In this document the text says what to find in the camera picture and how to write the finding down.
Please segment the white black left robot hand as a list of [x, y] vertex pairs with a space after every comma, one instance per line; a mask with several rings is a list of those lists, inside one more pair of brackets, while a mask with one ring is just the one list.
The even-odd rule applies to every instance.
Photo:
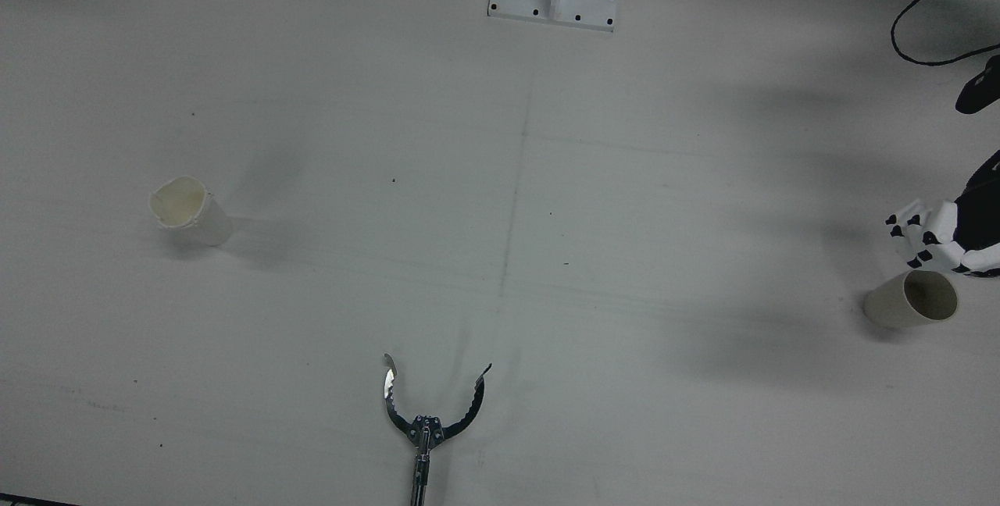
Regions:
[[886, 218], [898, 254], [911, 269], [976, 278], [999, 275], [999, 154], [968, 179], [954, 201], [917, 199]]

